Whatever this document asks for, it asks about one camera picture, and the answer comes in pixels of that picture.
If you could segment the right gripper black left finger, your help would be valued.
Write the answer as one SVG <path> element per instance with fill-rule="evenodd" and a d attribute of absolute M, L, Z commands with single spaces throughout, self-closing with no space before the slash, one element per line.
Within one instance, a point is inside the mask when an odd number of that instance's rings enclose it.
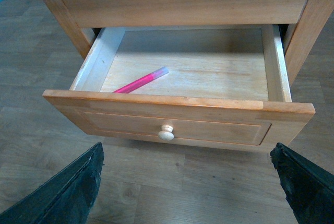
<path fill-rule="evenodd" d="M 1 223 L 86 223 L 104 162 L 96 143 L 34 192 L 1 213 Z"/>

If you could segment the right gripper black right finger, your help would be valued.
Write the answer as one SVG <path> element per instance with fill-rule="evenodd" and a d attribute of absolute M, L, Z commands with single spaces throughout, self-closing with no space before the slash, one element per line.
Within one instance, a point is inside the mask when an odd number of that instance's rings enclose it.
<path fill-rule="evenodd" d="M 333 174 L 282 143 L 270 152 L 298 223 L 333 223 Z"/>

